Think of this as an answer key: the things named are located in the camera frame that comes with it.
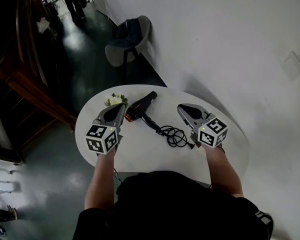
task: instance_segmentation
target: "black hair dryer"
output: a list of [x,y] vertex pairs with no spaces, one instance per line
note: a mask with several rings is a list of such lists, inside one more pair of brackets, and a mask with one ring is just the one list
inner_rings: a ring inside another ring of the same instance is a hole
[[158,97],[157,93],[155,91],[152,91],[147,96],[133,103],[126,110],[124,116],[125,119],[127,119],[129,122],[133,122],[141,118],[149,127],[156,131],[159,130],[160,127],[154,121],[152,121],[152,119],[149,116],[146,115],[148,107],[156,97]]

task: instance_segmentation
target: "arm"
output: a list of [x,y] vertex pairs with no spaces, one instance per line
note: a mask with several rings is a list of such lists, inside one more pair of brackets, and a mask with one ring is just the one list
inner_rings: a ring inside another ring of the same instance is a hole
[[84,209],[109,211],[114,205],[114,164],[116,149],[98,156],[94,174],[85,195]]
[[229,163],[222,148],[211,148],[202,145],[208,162],[211,184],[215,190],[219,190],[236,198],[243,197],[241,181],[238,174]]

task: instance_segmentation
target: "white round table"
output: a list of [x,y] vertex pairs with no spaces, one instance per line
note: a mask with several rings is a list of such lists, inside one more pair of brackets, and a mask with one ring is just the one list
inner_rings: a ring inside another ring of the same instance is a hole
[[[95,166],[97,155],[88,150],[85,141],[87,129],[106,108],[106,96],[122,93],[130,106],[135,101],[155,91],[158,97],[146,113],[157,125],[170,125],[184,130],[188,141],[191,128],[178,114],[177,106],[182,103],[197,104],[207,111],[220,116],[228,125],[226,140],[222,143],[231,165],[242,178],[249,161],[249,146],[242,131],[221,111],[209,103],[188,93],[154,85],[122,85],[102,91],[92,97],[82,108],[75,125],[75,141],[84,159]],[[210,184],[210,173],[205,150],[200,147],[170,147],[167,138],[158,135],[141,119],[134,122],[123,120],[120,135],[123,136],[114,157],[114,167],[118,172],[149,173],[153,171],[174,171],[190,179]]]

